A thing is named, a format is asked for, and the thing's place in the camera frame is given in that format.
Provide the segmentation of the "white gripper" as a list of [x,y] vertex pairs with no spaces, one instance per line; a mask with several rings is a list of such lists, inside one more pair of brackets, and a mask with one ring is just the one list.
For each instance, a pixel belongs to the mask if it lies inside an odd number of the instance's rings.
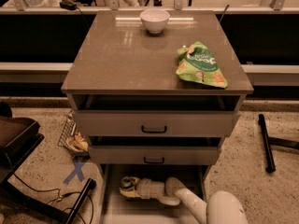
[[151,184],[152,181],[148,178],[142,178],[131,176],[130,177],[131,183],[136,185],[135,188],[123,189],[120,188],[121,195],[127,198],[138,198],[141,199],[149,199],[151,194]]

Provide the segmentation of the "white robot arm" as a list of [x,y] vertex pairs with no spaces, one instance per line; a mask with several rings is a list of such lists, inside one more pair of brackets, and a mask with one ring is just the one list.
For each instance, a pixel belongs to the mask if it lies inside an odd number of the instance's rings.
[[166,205],[183,203],[199,224],[249,224],[241,202],[230,192],[217,191],[205,202],[175,177],[161,182],[125,176],[120,193],[127,198],[156,199]]

